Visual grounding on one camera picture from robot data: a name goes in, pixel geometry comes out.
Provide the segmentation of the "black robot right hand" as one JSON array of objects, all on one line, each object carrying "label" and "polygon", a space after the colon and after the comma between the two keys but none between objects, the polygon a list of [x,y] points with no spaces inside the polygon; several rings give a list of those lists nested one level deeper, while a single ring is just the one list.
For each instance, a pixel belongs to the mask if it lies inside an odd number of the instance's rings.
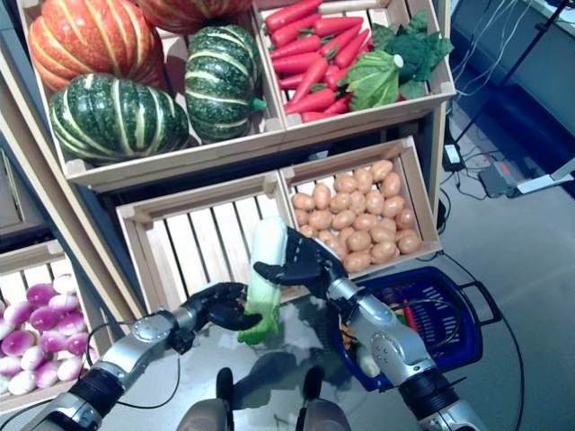
[{"label": "black robot right hand", "polygon": [[330,285],[348,278],[348,273],[337,255],[322,243],[305,237],[288,227],[283,264],[256,261],[255,271],[278,286],[304,286],[311,295],[327,298]]}]

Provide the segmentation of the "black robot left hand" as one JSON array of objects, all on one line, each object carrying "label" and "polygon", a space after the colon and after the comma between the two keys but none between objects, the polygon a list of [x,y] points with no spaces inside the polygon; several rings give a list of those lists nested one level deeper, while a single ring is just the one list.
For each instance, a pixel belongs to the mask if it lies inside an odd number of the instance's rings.
[{"label": "black robot left hand", "polygon": [[249,330],[261,321],[261,315],[246,314],[243,297],[247,285],[220,282],[192,295],[182,306],[192,316],[192,331],[202,330],[208,323],[232,331]]}]

